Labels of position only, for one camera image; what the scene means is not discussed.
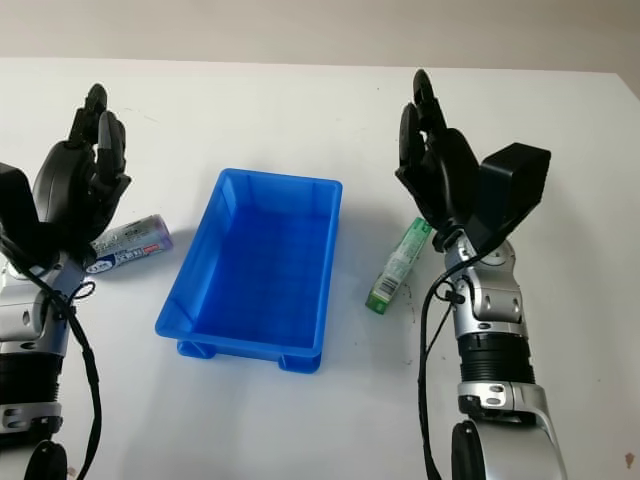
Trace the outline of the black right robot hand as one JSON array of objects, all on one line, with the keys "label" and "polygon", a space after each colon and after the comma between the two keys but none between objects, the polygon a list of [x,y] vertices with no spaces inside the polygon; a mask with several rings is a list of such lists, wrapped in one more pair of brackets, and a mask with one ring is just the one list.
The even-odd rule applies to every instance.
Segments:
[{"label": "black right robot hand", "polygon": [[416,71],[412,87],[395,175],[435,231],[434,249],[444,252],[471,216],[479,164],[465,136],[447,125],[425,70]]}]

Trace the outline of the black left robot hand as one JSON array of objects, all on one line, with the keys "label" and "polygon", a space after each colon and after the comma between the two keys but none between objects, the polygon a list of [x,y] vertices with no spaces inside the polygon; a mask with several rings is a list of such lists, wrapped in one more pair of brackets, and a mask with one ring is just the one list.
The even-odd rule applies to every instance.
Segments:
[{"label": "black left robot hand", "polygon": [[111,222],[131,183],[125,172],[126,130],[94,84],[76,110],[69,137],[56,143],[33,187],[39,221],[52,228],[56,251],[83,266],[97,257],[92,242]]}]

